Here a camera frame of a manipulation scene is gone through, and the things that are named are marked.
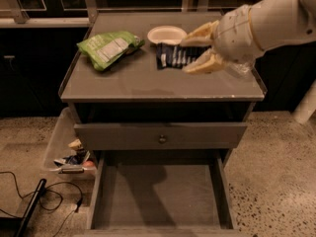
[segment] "drawer knob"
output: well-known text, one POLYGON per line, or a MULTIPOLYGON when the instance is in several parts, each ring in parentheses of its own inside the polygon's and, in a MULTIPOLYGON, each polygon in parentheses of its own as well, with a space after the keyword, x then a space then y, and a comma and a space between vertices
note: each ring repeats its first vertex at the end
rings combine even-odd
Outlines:
POLYGON ((159 136, 159 143, 164 144, 167 142, 167 137, 165 135, 160 135, 159 136))

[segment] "drawer front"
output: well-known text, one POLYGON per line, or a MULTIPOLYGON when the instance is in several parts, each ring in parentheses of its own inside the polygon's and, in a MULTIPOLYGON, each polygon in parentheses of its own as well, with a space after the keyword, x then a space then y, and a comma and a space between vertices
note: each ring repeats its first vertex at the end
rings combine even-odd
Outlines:
POLYGON ((87 123, 74 127, 89 150, 234 148, 246 130, 244 122, 87 123))

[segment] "dark packet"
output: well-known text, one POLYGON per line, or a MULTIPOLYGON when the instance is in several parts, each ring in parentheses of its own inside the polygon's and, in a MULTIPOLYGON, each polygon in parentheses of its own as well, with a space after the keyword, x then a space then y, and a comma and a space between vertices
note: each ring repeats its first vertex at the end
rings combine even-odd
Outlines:
POLYGON ((210 46, 182 47, 160 42, 157 44, 156 60, 158 69, 178 68, 196 61, 210 46))
POLYGON ((87 157, 89 157, 89 155, 89 151, 80 149, 76 151, 75 155, 69 155, 63 158, 54 159, 53 162, 57 167, 60 167, 65 164, 80 165, 87 160, 87 157))

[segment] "green snack bag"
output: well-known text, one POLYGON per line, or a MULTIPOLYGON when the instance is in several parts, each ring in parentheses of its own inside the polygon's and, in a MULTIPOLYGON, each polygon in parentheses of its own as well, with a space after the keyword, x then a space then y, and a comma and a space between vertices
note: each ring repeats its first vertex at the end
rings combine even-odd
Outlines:
POLYGON ((126 31, 99 34, 77 43, 98 71, 104 71, 123 54, 130 54, 144 44, 143 39, 126 31))

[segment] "white label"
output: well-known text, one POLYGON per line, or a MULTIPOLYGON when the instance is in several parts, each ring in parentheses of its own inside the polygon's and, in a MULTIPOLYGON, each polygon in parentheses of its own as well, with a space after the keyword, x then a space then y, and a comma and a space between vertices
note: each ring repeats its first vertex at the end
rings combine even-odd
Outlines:
POLYGON ((161 54, 160 59, 161 59, 162 67, 166 67, 167 66, 166 56, 167 56, 166 53, 162 53, 161 54))
POLYGON ((124 39, 118 38, 97 50, 97 53, 104 62, 108 62, 118 54, 124 52, 127 48, 128 43, 124 39))

